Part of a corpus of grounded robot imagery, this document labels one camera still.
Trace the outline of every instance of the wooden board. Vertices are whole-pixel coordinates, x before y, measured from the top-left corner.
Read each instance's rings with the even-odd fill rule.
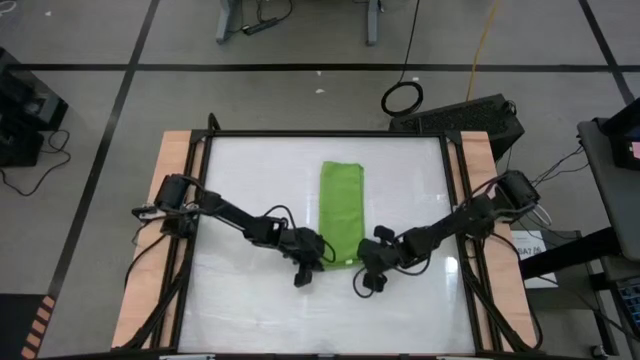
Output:
[[[165,175],[184,171],[190,136],[190,131],[164,133],[148,202],[155,198]],[[151,223],[140,232],[134,257],[160,236],[161,224],[160,221]],[[112,347],[121,346],[129,341],[158,302],[168,251],[169,239],[165,239],[145,254],[129,275]]]
[[[184,170],[189,137],[190,131],[165,132],[149,192],[150,201],[155,197],[165,175],[182,173]],[[486,133],[474,132],[462,133],[462,139],[471,187],[475,188],[497,175],[489,139]],[[451,160],[453,165],[457,164],[455,153],[452,155]],[[456,188],[461,187],[457,166],[454,166],[454,180]],[[135,252],[136,255],[158,238],[159,228],[160,223],[158,222],[141,231],[139,245]],[[496,225],[495,232],[511,240],[510,229],[507,225]],[[168,240],[159,244],[147,253],[132,271],[123,298],[112,346],[116,347],[128,341],[155,307],[162,283],[168,248]],[[485,255],[496,306],[527,344],[535,344],[536,337],[517,257],[510,248],[495,239],[487,241]],[[486,313],[482,310],[480,304],[478,304],[477,308],[481,309],[479,311],[479,320],[482,338],[486,339],[483,343],[489,344],[489,347],[485,346],[485,349],[489,349],[490,342],[488,341]],[[172,306],[165,316],[166,326],[161,345],[168,345],[168,335],[173,324],[174,314],[174,307]]]

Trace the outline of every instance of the white table surface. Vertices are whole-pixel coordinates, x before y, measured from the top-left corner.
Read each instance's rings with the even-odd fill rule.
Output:
[[[254,215],[286,205],[299,227],[317,230],[324,161],[363,166],[368,238],[376,225],[400,233],[451,212],[435,138],[216,138],[206,188]],[[474,352],[453,239],[433,253],[425,274],[389,271],[385,291],[369,299],[353,292],[358,269],[314,273],[297,289],[297,266],[279,252],[253,247],[239,231],[203,217],[179,350]]]

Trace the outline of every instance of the green cloth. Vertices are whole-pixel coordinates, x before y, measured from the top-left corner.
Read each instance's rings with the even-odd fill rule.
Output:
[[[358,262],[358,244],[364,238],[364,169],[360,164],[325,161],[320,174],[319,231],[336,252],[336,261],[325,267]],[[324,257],[333,254],[325,246]]]

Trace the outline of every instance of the metal stand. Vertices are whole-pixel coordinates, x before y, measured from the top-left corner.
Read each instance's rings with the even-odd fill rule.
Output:
[[[367,45],[374,46],[378,42],[378,13],[382,9],[380,0],[369,0],[367,7]]]
[[[216,41],[218,44],[222,44],[227,40],[231,16],[237,2],[238,0],[220,0],[220,6],[222,9],[220,10],[220,16],[218,17],[218,30],[216,31]]]
[[[584,264],[605,255],[620,253],[620,245],[613,228],[609,227],[581,239],[547,250],[520,262],[522,279],[555,272],[571,265]]]

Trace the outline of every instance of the black computer keyboard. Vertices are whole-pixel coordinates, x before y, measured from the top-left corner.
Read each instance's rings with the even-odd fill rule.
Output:
[[[421,122],[423,131],[486,131],[492,135],[507,130],[504,121],[497,121],[507,115],[505,110],[496,107],[491,100],[416,115],[418,116],[402,122],[403,130],[415,131],[418,121]]]
[[[640,334],[640,279],[627,280],[617,283],[618,300],[624,309],[628,323],[632,325],[633,332]]]

